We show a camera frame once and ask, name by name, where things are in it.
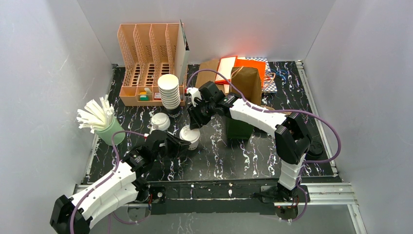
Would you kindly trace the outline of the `green paper bag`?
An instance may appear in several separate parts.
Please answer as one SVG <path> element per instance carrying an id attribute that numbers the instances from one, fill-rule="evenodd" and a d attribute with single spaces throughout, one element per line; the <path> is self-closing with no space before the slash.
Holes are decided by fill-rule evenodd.
<path id="1" fill-rule="evenodd" d="M 231 83 L 236 89 L 230 88 L 230 91 L 236 94 L 243 94 L 249 102 L 261 105 L 262 85 L 261 78 L 257 68 L 236 66 L 231 70 Z M 254 130 L 254 127 L 246 122 L 225 119 L 226 136 L 229 139 L 246 139 L 248 140 Z"/>

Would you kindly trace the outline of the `single white paper cup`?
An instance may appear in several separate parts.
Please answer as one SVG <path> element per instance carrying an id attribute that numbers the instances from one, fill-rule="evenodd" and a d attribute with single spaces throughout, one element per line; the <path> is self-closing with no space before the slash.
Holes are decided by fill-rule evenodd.
<path id="1" fill-rule="evenodd" d="M 199 138 L 199 137 L 191 140 L 191 141 L 190 141 L 191 144 L 189 145 L 188 150 L 190 150 L 190 151 L 195 150 L 195 149 L 198 147 L 198 145 L 199 145 L 199 141 L 200 141 L 200 138 Z"/>

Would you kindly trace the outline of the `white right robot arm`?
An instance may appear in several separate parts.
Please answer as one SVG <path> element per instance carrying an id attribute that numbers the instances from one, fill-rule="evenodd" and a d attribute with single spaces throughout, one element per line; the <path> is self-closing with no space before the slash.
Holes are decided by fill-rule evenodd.
<path id="1" fill-rule="evenodd" d="M 300 171 L 312 143 L 309 130 L 298 113 L 271 113 L 243 100 L 240 94 L 224 94 L 212 81 L 200 88 L 187 88 L 185 95 L 190 98 L 191 129 L 200 129 L 218 114 L 245 122 L 273 137 L 282 172 L 271 198 L 285 201 L 295 198 Z"/>

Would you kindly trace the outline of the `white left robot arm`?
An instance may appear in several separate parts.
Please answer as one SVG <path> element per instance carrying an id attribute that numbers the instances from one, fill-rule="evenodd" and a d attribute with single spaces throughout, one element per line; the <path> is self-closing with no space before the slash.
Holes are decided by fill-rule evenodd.
<path id="1" fill-rule="evenodd" d="M 95 183 L 55 201 L 50 225 L 58 234 L 88 234 L 101 219 L 150 189 L 142 175 L 159 156 L 179 157 L 191 145 L 161 130 L 153 130 L 145 138 L 123 158 L 117 156 L 115 167 Z"/>

